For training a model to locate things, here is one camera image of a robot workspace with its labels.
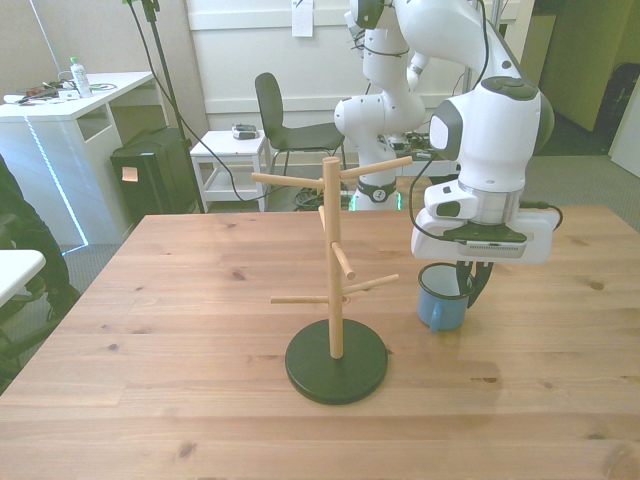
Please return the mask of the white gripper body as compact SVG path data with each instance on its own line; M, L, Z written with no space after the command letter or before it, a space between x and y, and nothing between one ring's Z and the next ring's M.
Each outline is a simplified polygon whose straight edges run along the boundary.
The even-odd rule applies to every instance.
M521 209L512 221L481 225L436 218L425 209L416 218L411 251L417 258L447 261L542 263L551 253L553 213Z

